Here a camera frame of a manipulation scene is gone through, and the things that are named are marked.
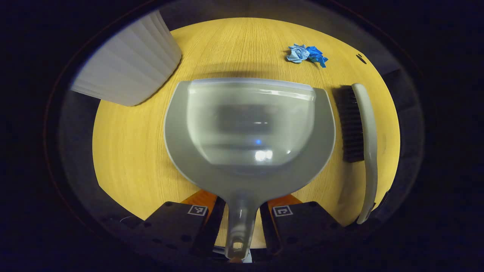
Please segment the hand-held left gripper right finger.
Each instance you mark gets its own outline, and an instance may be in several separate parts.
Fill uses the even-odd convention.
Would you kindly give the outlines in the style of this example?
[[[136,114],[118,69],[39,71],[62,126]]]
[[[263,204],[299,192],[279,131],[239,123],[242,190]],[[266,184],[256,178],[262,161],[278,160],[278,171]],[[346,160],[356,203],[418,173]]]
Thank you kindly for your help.
[[[344,227],[316,201],[287,195],[263,203],[260,214],[270,256],[306,253],[344,239]]]

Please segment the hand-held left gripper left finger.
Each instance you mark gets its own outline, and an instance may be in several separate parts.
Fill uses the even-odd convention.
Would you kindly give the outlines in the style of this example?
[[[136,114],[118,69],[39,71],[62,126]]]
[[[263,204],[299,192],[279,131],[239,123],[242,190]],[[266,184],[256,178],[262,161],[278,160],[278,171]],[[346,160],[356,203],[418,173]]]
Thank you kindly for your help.
[[[215,242],[225,201],[200,190],[183,202],[166,201],[131,232],[131,246],[153,259],[220,259]]]

